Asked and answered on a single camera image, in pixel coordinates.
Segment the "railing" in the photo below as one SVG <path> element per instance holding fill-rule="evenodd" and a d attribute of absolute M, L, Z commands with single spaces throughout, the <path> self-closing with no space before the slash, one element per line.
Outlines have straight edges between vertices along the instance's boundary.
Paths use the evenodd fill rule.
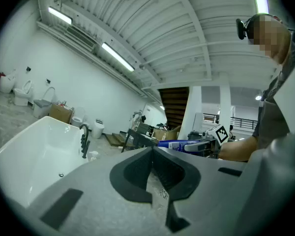
<path fill-rule="evenodd" d="M 217 123 L 219 121 L 219 115 L 212 115 L 212 114 L 203 114 L 203 122 L 210 122 L 210 123 Z M 233 127 L 240 127 L 240 128 L 247 128 L 247 129 L 255 129 L 257 125 L 256 120 L 249 120 L 249 119 L 242 119 L 242 118 L 235 118 L 231 117 L 231 125 Z"/>

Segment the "wooden stairs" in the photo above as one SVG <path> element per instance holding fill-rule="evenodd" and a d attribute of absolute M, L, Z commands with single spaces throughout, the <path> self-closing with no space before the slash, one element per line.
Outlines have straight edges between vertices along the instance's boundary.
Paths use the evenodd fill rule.
<path fill-rule="evenodd" d="M 125 142 L 125 138 L 121 134 L 113 133 L 112 135 L 104 134 L 110 146 L 123 146 Z M 134 147 L 133 144 L 127 143 L 127 147 Z"/>
<path fill-rule="evenodd" d="M 181 126 L 189 96 L 189 88 L 159 89 L 167 124 L 171 129 Z"/>

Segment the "trash can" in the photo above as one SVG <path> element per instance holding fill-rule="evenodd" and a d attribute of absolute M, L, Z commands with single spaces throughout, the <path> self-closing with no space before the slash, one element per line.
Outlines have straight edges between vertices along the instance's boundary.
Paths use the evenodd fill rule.
<path fill-rule="evenodd" d="M 103 133 L 104 128 L 105 128 L 105 126 L 104 126 L 103 122 L 99 119 L 96 119 L 96 121 L 94 122 L 93 128 L 92 128 L 93 138 L 99 139 Z"/>
<path fill-rule="evenodd" d="M 47 100 L 34 100 L 34 117 L 42 118 L 50 111 L 52 103 Z"/>
<path fill-rule="evenodd" d="M 54 93 L 52 95 L 53 97 L 51 97 L 50 100 L 45 100 L 46 94 L 50 89 L 54 90 Z M 45 91 L 44 96 L 41 100 L 34 100 L 34 113 L 33 113 L 34 117 L 42 118 L 49 113 L 55 93 L 56 93 L 55 88 L 49 87 Z"/>

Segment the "headset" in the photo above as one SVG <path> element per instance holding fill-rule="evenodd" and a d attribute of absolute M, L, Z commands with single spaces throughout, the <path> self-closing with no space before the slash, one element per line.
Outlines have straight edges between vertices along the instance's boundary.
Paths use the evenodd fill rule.
<path fill-rule="evenodd" d="M 253 21 L 255 18 L 257 18 L 260 15 L 271 16 L 271 17 L 275 18 L 276 20 L 278 20 L 280 23 L 283 23 L 282 21 L 280 21 L 280 19 L 277 16 L 274 16 L 274 15 L 271 15 L 268 13 L 257 13 L 255 15 L 253 15 L 251 18 L 249 18 L 246 22 L 243 22 L 242 20 L 237 18 L 236 19 L 237 35 L 241 40 L 243 40 L 247 36 L 246 33 L 248 33 L 247 26 L 248 26 L 249 22 Z"/>

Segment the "white container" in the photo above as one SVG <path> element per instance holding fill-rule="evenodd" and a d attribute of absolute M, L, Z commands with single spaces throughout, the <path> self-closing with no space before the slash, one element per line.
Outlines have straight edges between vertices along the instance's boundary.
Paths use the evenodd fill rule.
<path fill-rule="evenodd" d="M 43 118 L 47 116 L 51 109 L 52 103 L 47 100 L 34 100 L 34 117 Z"/>
<path fill-rule="evenodd" d="M 51 117 L 27 127 L 0 149 L 0 187 L 27 208 L 49 186 L 88 162 L 82 158 L 83 130 Z"/>
<path fill-rule="evenodd" d="M 93 128 L 92 128 L 92 137 L 95 138 L 95 139 L 99 139 L 100 136 L 102 135 L 103 133 L 103 130 L 104 130 L 105 126 L 104 124 L 99 121 L 99 120 L 96 120 L 94 122 L 94 125 L 93 125 Z"/>
<path fill-rule="evenodd" d="M 54 93 L 53 93 L 53 97 L 49 100 L 46 100 L 46 93 L 50 90 L 50 89 L 53 89 L 54 90 Z M 54 87 L 50 87 L 48 88 L 45 93 L 44 93 L 44 96 L 41 100 L 34 100 L 34 117 L 36 118 L 42 118 L 46 115 L 48 115 L 50 109 L 51 109 L 51 106 L 52 106 L 52 100 L 55 96 L 55 93 L 56 93 L 56 90 Z"/>
<path fill-rule="evenodd" d="M 1 76 L 0 77 L 0 92 L 10 93 L 15 84 L 15 77 Z"/>
<path fill-rule="evenodd" d="M 77 116 L 72 117 L 71 125 L 75 127 L 80 127 L 82 125 L 83 120 Z"/>

